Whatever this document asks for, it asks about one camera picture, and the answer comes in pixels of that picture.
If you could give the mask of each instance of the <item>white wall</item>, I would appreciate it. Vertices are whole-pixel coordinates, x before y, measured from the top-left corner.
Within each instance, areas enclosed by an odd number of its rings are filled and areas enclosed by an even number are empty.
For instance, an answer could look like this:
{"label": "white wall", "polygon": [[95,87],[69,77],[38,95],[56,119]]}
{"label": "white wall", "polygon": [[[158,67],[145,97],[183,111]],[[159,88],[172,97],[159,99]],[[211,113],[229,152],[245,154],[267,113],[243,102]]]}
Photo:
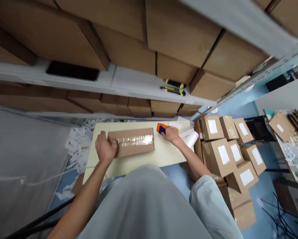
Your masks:
{"label": "white wall", "polygon": [[298,79],[255,100],[259,114],[267,110],[298,109]]}

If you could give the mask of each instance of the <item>light yellow table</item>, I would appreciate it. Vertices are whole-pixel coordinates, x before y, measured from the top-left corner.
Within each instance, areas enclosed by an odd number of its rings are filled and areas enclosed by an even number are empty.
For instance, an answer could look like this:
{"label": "light yellow table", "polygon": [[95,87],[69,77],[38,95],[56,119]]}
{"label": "light yellow table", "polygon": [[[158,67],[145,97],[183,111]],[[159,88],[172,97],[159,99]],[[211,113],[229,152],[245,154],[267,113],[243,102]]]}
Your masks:
{"label": "light yellow table", "polygon": [[[158,122],[169,125],[169,121],[97,123],[93,133],[92,145],[83,183],[87,181],[93,171],[93,168],[88,167],[94,167],[99,162],[95,149],[95,142],[98,134],[100,134],[102,130],[106,132],[106,136],[108,136],[109,131],[139,128],[153,128],[154,130],[155,150],[123,158],[115,158],[106,172],[106,176],[108,178],[128,174],[132,170],[145,164],[153,164],[158,167],[163,167],[186,161],[182,153],[170,142],[164,140],[163,137],[156,131]],[[182,131],[190,128],[189,121],[176,122],[182,125]]]}

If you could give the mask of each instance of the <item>person's right hand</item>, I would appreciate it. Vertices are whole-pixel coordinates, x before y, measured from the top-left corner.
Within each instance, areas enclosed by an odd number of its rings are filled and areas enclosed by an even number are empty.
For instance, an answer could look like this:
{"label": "person's right hand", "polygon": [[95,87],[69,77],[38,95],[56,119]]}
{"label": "person's right hand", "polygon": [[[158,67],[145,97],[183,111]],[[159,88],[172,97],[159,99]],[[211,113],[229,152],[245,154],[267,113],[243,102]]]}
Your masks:
{"label": "person's right hand", "polygon": [[162,132],[161,135],[165,140],[169,141],[173,145],[182,141],[182,138],[180,138],[179,132],[175,127],[168,126],[166,128],[166,133]]}

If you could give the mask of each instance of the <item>person's left hand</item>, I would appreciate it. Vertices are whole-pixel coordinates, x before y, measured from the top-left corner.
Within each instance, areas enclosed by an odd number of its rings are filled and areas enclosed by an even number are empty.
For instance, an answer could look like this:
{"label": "person's left hand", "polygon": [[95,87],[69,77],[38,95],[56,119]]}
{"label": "person's left hand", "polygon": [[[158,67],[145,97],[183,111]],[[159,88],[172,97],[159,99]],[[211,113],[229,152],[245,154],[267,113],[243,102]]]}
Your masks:
{"label": "person's left hand", "polygon": [[109,143],[105,131],[101,131],[96,140],[96,151],[99,162],[110,164],[117,153],[117,148],[117,141],[113,139]]}

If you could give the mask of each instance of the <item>person's arm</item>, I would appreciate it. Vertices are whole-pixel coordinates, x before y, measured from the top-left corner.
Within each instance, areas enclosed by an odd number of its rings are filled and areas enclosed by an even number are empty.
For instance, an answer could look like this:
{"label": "person's arm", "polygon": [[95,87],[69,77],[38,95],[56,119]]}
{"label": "person's arm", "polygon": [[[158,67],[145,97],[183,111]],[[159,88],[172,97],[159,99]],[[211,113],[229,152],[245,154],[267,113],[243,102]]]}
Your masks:
{"label": "person's arm", "polygon": [[178,130],[174,127],[167,127],[166,134],[161,133],[162,137],[171,142],[176,146],[183,156],[186,158],[193,175],[197,178],[203,175],[209,175],[212,177],[209,169],[203,164],[203,162],[198,158],[198,156],[184,143],[182,138],[180,138]]}
{"label": "person's arm", "polygon": [[111,144],[104,131],[98,135],[96,150],[99,162],[66,214],[59,220],[48,239],[75,239],[90,220],[97,203],[99,190],[106,171],[117,152],[117,142]]}

